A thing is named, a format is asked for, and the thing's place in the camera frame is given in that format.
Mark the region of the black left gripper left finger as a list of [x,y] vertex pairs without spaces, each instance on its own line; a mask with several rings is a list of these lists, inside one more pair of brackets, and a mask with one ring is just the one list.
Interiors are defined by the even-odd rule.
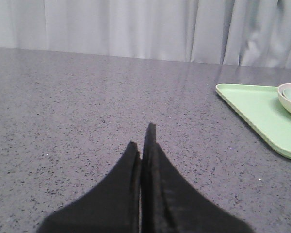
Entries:
[[49,215],[39,233],[137,233],[141,159],[129,142],[109,174],[72,204]]

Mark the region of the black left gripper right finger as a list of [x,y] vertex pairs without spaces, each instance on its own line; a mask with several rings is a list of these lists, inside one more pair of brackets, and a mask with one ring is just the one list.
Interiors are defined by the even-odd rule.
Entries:
[[143,150],[142,232],[251,233],[244,221],[225,212],[196,191],[156,142],[156,126],[148,125]]

